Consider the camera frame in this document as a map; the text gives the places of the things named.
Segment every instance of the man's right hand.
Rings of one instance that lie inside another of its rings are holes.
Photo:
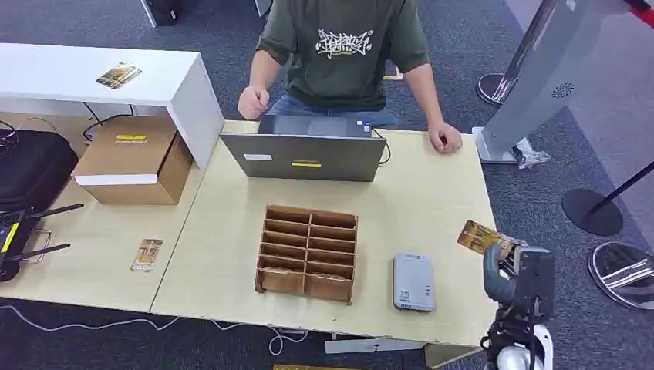
[[[238,99],[238,112],[245,119],[257,119],[268,110],[269,100],[270,95],[265,88],[248,86],[241,93],[241,98]]]

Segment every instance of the graphic print on shirt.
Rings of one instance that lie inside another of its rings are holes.
[[[374,33],[371,29],[361,35],[348,35],[345,33],[325,32],[323,29],[318,29],[318,42],[315,44],[315,50],[318,54],[327,54],[327,58],[331,59],[333,56],[353,56],[361,54],[364,56],[366,52],[373,48],[370,43],[370,36]]]

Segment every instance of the jeans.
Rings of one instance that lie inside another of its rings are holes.
[[[332,108],[318,108],[304,104],[292,96],[282,96],[267,113],[271,116],[320,116],[359,118],[380,129],[397,129],[399,121],[386,108],[379,112],[349,112]]]

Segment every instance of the white cable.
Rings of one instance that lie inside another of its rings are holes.
[[[38,118],[38,117],[31,117],[31,118],[28,118],[27,120],[28,121],[43,121],[45,123],[48,123],[50,125],[50,127],[52,127],[52,130],[54,130],[55,133],[59,133],[59,131],[57,130],[55,125],[53,125],[52,122],[48,121],[47,119]],[[20,130],[24,124],[25,124],[25,122],[21,123],[20,126],[18,126],[18,128],[16,128],[16,130]]]
[[[281,354],[281,351],[284,351],[284,339],[287,339],[289,341],[292,341],[293,343],[299,343],[301,341],[304,341],[308,335],[308,330],[305,331],[305,334],[302,336],[300,339],[293,339],[290,337],[287,337],[286,335],[281,335],[279,334],[279,331],[277,329],[273,328],[272,326],[268,326],[272,331],[275,332],[277,335],[276,337],[273,337],[273,339],[270,340],[268,343],[268,350],[270,351],[270,354],[273,356],[279,356]],[[275,339],[279,339],[279,351],[273,351],[272,350],[272,344],[275,342]]]
[[[174,318],[171,322],[168,324],[165,324],[162,327],[158,327],[155,325],[152,321],[147,320],[145,318],[135,318],[133,320],[127,320],[127,321],[117,321],[117,322],[112,322],[111,324],[106,324],[106,325],[100,325],[100,326],[88,326],[84,324],[67,324],[63,326],[59,326],[57,328],[44,328],[39,324],[35,324],[34,322],[31,322],[29,319],[27,319],[16,307],[11,306],[11,305],[5,305],[5,306],[0,306],[0,310],[5,309],[5,308],[10,308],[12,311],[14,311],[25,323],[28,325],[32,326],[33,328],[37,328],[39,330],[47,331],[48,333],[53,332],[53,331],[59,331],[67,328],[82,328],[82,329],[88,329],[88,330],[101,330],[101,329],[106,329],[106,328],[111,328],[112,326],[117,326],[117,325],[124,325],[124,324],[132,324],[134,322],[145,322],[147,324],[152,325],[153,328],[155,328],[157,331],[162,331],[165,328],[168,328],[172,324],[175,323],[175,321],[179,320],[179,317]],[[217,323],[217,321],[211,320],[211,322],[216,325],[219,329],[222,331],[227,331],[232,328],[236,328],[237,326],[245,325],[244,323],[237,323],[237,324],[232,324],[228,325],[226,327],[222,327],[220,324]],[[281,335],[279,331],[276,328],[273,328],[270,325],[266,326],[267,328],[270,328],[272,331],[275,332],[275,337],[273,337],[270,342],[268,343],[268,350],[270,351],[270,354],[273,356],[279,356],[282,351],[284,351],[284,339],[288,341],[292,341],[293,343],[299,343],[301,341],[304,341],[306,337],[308,336],[308,331],[304,333],[304,335],[300,339],[293,339],[290,338],[286,335]],[[275,342],[275,340],[279,339],[279,350],[275,351],[272,349],[272,344]]]
[[[162,331],[165,328],[168,328],[169,326],[174,324],[175,321],[179,320],[179,318],[174,318],[173,321],[169,322],[168,324],[165,324],[162,327],[158,327],[152,321],[147,320],[145,318],[135,318],[133,320],[112,322],[111,324],[100,325],[100,326],[88,326],[88,325],[84,325],[84,324],[68,324],[68,325],[59,326],[58,328],[44,328],[41,325],[35,324],[35,323],[31,322],[30,320],[28,320],[25,316],[23,316],[23,314],[20,313],[20,311],[18,309],[16,309],[16,307],[11,306],[11,305],[0,306],[0,309],[4,309],[4,308],[11,308],[24,322],[26,322],[27,324],[31,325],[34,328],[37,328],[37,329],[40,329],[40,330],[43,330],[43,331],[47,331],[48,333],[53,332],[53,331],[59,331],[59,330],[62,330],[62,329],[67,329],[67,328],[84,328],[84,329],[89,329],[89,330],[100,330],[100,329],[111,328],[112,326],[117,326],[117,325],[132,324],[134,322],[146,322],[147,324],[152,325],[153,328],[155,328],[157,331]]]
[[[229,325],[229,326],[223,328],[216,321],[211,320],[211,322],[213,322],[214,325],[216,325],[222,331],[229,330],[231,328],[236,328],[237,326],[244,325],[243,323],[239,323],[239,324],[232,324],[232,325]],[[281,352],[284,351],[284,339],[286,339],[288,341],[292,341],[293,343],[299,343],[301,341],[304,341],[306,339],[307,335],[308,335],[308,331],[305,331],[305,334],[300,339],[293,339],[293,338],[288,337],[286,335],[281,335],[276,328],[274,328],[274,327],[272,327],[270,325],[266,325],[266,328],[270,328],[272,331],[275,332],[275,336],[272,337],[272,339],[268,343],[268,351],[273,356],[279,356],[281,354]],[[275,351],[274,349],[272,349],[272,344],[275,343],[275,340],[277,340],[277,339],[279,339],[279,350]]]

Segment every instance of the laptop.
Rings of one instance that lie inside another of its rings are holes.
[[[373,181],[386,139],[362,120],[264,116],[258,133],[221,133],[248,177]]]

